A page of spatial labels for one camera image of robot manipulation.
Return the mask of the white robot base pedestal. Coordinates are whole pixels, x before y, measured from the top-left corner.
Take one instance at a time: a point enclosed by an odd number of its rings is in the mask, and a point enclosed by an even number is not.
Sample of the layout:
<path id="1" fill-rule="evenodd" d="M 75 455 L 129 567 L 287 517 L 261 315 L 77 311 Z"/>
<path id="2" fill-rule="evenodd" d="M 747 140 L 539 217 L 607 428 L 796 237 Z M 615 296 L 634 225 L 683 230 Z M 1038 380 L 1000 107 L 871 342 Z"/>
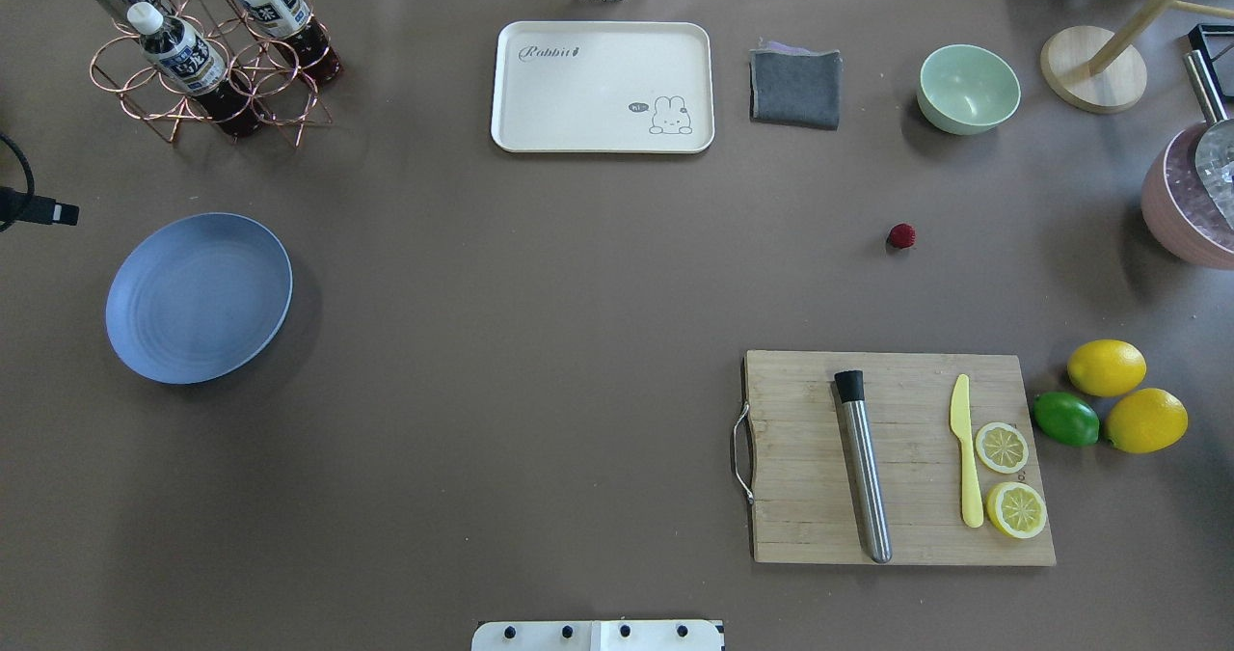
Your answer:
<path id="1" fill-rule="evenodd" d="M 723 623 L 706 619 L 490 621 L 471 650 L 724 650 Z"/>

